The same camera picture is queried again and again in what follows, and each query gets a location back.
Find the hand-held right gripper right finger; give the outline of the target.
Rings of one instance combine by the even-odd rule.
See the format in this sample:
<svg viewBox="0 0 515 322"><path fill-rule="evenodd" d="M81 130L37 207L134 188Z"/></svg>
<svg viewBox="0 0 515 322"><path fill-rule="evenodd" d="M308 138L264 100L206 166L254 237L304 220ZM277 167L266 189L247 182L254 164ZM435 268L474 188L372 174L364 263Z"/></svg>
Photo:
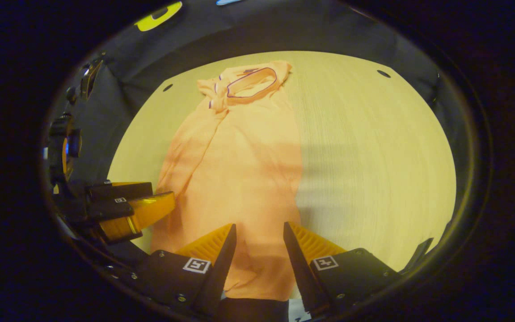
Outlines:
<svg viewBox="0 0 515 322"><path fill-rule="evenodd" d="M364 248L345 250L295 222L283 239L306 312L339 314L399 280L399 273Z"/></svg>

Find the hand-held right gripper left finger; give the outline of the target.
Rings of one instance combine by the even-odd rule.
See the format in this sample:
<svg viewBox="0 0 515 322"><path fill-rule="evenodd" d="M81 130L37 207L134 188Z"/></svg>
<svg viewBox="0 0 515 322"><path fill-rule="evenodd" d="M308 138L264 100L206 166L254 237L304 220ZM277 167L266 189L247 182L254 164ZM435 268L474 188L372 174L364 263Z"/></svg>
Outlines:
<svg viewBox="0 0 515 322"><path fill-rule="evenodd" d="M236 248L227 224L172 253L158 250L133 270L133 288L161 306L190 317L217 312Z"/></svg>

